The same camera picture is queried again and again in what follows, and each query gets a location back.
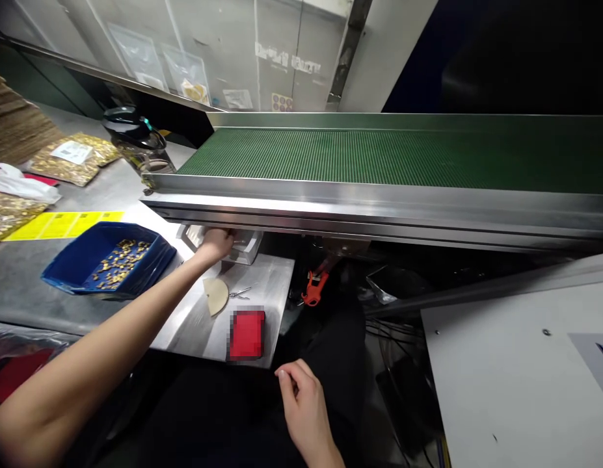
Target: beige paper piece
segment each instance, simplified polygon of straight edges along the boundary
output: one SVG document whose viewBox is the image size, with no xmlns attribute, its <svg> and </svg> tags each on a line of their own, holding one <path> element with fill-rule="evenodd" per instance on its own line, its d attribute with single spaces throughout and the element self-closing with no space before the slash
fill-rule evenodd
<svg viewBox="0 0 603 468">
<path fill-rule="evenodd" d="M 206 278 L 204 280 L 204 292 L 208 297 L 208 309 L 210 316 L 214 317 L 221 312 L 228 303 L 230 290 L 227 284 L 219 278 Z"/>
</svg>

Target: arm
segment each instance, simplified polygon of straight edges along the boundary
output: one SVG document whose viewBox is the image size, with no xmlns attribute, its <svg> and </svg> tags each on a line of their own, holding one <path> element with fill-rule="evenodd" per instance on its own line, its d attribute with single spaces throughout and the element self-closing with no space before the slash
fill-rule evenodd
<svg viewBox="0 0 603 468">
<path fill-rule="evenodd" d="M 308 364 L 298 359 L 275 374 L 280 380 L 288 433 L 308 468 L 345 468 L 329 427 L 323 387 Z"/>
<path fill-rule="evenodd" d="M 0 453 L 18 467 L 59 463 L 78 432 L 143 356 L 195 281 L 232 249 L 211 229 L 195 255 L 30 377 L 0 406 Z"/>
</svg>

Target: forearm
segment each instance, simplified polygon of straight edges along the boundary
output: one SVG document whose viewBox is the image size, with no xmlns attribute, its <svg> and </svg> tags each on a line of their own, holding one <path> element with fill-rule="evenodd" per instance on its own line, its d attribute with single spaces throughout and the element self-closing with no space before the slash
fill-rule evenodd
<svg viewBox="0 0 603 468">
<path fill-rule="evenodd" d="M 198 252 L 22 384 L 0 406 L 6 455 L 24 466 L 55 464 L 209 267 Z"/>
<path fill-rule="evenodd" d="M 305 462 L 308 468 L 345 468 L 345 462 L 342 460 L 342 455 L 333 440 L 325 443 Z"/>
</svg>

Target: person's left hand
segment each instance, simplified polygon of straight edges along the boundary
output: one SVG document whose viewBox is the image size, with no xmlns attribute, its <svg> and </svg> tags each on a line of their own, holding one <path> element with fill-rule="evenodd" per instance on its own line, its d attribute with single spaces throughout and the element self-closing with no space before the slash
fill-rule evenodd
<svg viewBox="0 0 603 468">
<path fill-rule="evenodd" d="M 323 387 L 308 364 L 298 359 L 275 374 L 280 380 L 288 433 L 306 464 L 309 468 L 344 468 L 329 427 Z"/>
</svg>

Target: yellow label sheet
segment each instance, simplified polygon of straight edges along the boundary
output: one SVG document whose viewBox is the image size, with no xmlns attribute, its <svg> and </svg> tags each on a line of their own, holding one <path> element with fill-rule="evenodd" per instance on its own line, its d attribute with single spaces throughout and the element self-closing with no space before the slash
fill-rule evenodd
<svg viewBox="0 0 603 468">
<path fill-rule="evenodd" d="M 100 221 L 121 221 L 123 215 L 123 211 L 41 213 L 5 238 L 3 242 L 72 239 Z"/>
</svg>

